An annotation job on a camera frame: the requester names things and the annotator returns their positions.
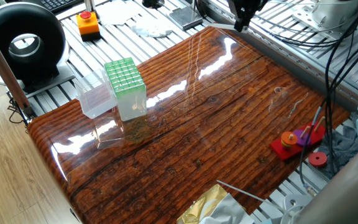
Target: purple block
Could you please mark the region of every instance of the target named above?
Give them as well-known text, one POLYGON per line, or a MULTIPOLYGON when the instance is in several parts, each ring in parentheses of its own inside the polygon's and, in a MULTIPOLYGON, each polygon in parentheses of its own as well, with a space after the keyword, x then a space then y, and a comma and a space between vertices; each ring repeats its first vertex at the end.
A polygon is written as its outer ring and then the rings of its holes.
MULTIPOLYGON (((305 136, 303 136, 303 138, 301 138, 303 130, 298 129, 298 130, 295 130, 293 133, 298 137, 297 144, 300 146, 304 146, 306 144, 306 139, 308 139, 309 134, 306 133, 305 136)), ((309 138, 307 145, 310 145, 310 142, 311 142, 311 138, 309 138)))

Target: red block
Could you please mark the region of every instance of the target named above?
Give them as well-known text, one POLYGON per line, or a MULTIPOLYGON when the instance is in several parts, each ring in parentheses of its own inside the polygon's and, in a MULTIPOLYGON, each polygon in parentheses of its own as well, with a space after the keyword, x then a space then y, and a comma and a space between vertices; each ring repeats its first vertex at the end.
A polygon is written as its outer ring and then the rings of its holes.
MULTIPOLYGON (((303 130, 305 130, 305 128, 307 126, 311 126, 311 123, 299 128, 299 129, 303 131, 303 130)), ((323 140, 325 131, 326 131, 326 129, 322 125, 318 128, 317 132, 315 132, 314 128, 313 128, 313 130, 311 132, 311 136, 310 136, 311 144, 306 148, 306 150, 315 148, 318 144, 320 144, 321 140, 323 140)), ((283 146, 283 144, 281 143, 281 138, 278 138, 278 139, 274 140, 272 143, 270 143, 270 147, 277 154, 277 156, 281 159, 281 161, 288 160, 289 158, 300 153, 303 149, 303 147, 301 147, 299 145, 294 145, 291 148, 287 148, 287 147, 283 146)))

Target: paper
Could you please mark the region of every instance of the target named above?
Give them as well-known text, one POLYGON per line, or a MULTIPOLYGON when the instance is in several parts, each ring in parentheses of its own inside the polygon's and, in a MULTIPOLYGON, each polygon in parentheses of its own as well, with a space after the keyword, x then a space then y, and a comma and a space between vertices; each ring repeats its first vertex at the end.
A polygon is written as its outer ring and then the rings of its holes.
POLYGON ((246 214, 238 202, 227 194, 216 206, 212 214, 203 218, 200 224, 253 224, 254 220, 246 214))
POLYGON ((125 22, 138 15, 137 7, 130 7, 122 0, 115 0, 96 7, 102 25, 124 25, 125 22))

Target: gray cloth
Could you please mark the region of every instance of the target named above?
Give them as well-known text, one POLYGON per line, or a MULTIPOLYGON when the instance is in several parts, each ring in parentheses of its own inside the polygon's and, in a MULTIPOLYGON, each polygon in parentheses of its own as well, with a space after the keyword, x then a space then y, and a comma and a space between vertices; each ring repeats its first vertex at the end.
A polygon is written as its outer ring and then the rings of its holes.
MULTIPOLYGON (((331 168, 329 163, 331 156, 329 156, 328 140, 324 137, 321 142, 321 146, 318 148, 319 152, 323 152, 327 155, 327 165, 319 168, 319 170, 325 174, 328 178, 332 179, 331 168)), ((333 151, 335 153, 336 163, 341 170, 357 153, 358 153, 358 137, 355 128, 349 126, 343 126, 343 135, 333 130, 333 151)), ((338 173, 334 164, 334 173, 338 173)))

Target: green pipette tip box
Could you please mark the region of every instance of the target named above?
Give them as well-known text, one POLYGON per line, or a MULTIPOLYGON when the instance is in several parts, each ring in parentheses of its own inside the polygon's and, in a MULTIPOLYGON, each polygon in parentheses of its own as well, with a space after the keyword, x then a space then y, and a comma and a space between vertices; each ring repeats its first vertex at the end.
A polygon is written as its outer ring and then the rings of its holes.
POLYGON ((145 115, 146 85, 131 58, 105 63, 104 67, 117 99, 119 114, 123 121, 145 115))

